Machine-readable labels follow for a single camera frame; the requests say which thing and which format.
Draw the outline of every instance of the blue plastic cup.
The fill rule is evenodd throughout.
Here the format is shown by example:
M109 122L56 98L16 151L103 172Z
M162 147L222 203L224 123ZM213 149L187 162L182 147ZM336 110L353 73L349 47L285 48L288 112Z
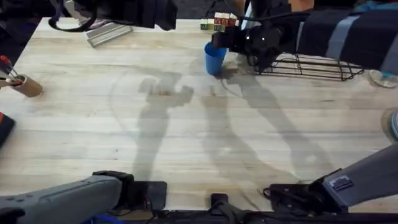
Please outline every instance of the blue plastic cup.
M214 48L211 42L205 46L206 53L206 71L210 75L219 75L223 66L226 49Z

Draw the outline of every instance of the sticker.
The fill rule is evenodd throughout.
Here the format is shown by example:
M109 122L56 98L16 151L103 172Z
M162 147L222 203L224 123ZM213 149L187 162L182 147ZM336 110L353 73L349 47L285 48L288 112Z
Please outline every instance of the sticker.
M329 181L329 184L337 192L354 186L354 183L346 175Z

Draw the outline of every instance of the wooden table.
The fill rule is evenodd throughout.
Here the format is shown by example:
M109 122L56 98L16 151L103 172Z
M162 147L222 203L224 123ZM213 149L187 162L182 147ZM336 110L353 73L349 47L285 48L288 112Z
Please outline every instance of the wooden table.
M75 26L62 19L64 27ZM208 206L213 192L240 208L270 210L259 193L272 183L310 182L391 144L383 114L398 90L369 84L205 72L210 33L198 21L178 29L135 28L92 49L84 35L44 19L16 70L44 86L26 98L0 91L0 110L17 121L0 150L0 194L80 180L97 170L132 173L169 185L167 208ZM390 197L355 207L396 212Z

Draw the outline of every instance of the wire rack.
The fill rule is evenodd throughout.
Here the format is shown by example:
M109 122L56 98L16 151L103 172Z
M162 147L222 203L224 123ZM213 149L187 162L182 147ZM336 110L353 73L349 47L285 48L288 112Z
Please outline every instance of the wire rack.
M363 74L364 68L330 58L304 55L280 55L271 67L263 70L266 75L305 76L346 81Z

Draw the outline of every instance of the wooden cup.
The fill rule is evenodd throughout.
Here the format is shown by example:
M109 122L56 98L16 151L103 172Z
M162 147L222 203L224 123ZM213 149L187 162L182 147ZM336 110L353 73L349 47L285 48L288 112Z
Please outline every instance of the wooden cup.
M39 95L43 87L35 80L29 78L27 75L19 75L18 78L22 79L22 84L17 86L12 86L13 89L17 90L18 92L22 93L27 97L35 97Z

